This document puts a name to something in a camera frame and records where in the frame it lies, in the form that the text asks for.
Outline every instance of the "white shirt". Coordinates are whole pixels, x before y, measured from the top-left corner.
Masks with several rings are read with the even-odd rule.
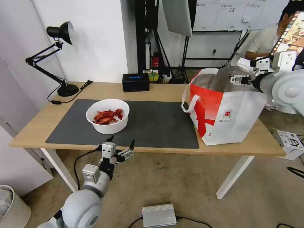
[[[278,24],[271,25],[260,31],[250,43],[248,51],[256,53],[270,53],[279,37],[276,34]]]

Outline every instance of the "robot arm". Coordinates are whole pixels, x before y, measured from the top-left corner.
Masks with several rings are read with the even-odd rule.
[[[230,82],[234,85],[250,85],[266,94],[267,103],[278,111],[304,116],[304,70],[292,71],[296,60],[296,51],[280,52],[274,55],[272,68],[270,58],[249,61],[240,59],[238,66],[255,73],[234,75]]]
[[[124,151],[116,150],[113,136],[99,145],[102,158],[99,165],[86,164],[82,169],[84,183],[80,191],[72,193],[63,207],[49,221],[38,228],[89,228],[94,227],[101,212],[101,200],[113,178],[113,171],[119,163],[134,155],[134,140]]]

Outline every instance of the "wooden table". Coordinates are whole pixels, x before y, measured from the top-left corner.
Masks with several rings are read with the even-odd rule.
[[[81,87],[84,82],[71,82],[71,84]],[[77,99],[103,100],[107,98],[116,98],[121,100],[136,101],[181,102],[181,97],[185,86],[186,85],[151,84],[150,91],[148,92],[124,93],[121,83],[94,82],[85,88],[78,95]],[[71,98],[55,96],[54,99],[67,101]],[[63,116],[70,109],[75,100],[61,105],[53,105],[49,103],[10,143],[10,146],[12,147],[41,148],[43,153],[50,160],[72,191],[77,190],[77,184],[54,149],[93,150],[97,145],[54,144],[46,143],[45,141],[53,132]],[[248,136],[242,143],[206,146],[199,134],[197,132],[196,134],[198,137],[199,149],[136,147],[135,152],[241,156],[238,163],[235,165],[222,186],[217,191],[216,194],[218,199],[223,198],[223,196],[227,193],[233,183],[238,179],[238,177],[242,174],[255,156],[284,156],[284,151],[260,120],[257,120]]]

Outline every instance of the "red crayfish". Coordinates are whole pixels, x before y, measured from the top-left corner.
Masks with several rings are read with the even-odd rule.
[[[115,119],[114,116],[117,116],[119,119],[123,119],[122,109],[116,109],[115,112],[111,110],[103,112],[98,111],[98,114],[94,117],[95,121],[93,121],[93,123],[100,125],[108,125],[112,124],[113,122],[116,123],[118,120]]]

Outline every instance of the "trash can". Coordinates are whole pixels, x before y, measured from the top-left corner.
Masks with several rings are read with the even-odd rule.
[[[8,211],[0,219],[0,228],[23,228],[31,216],[30,207],[23,202],[12,187],[0,185],[0,189],[8,190],[13,194],[13,200]]]

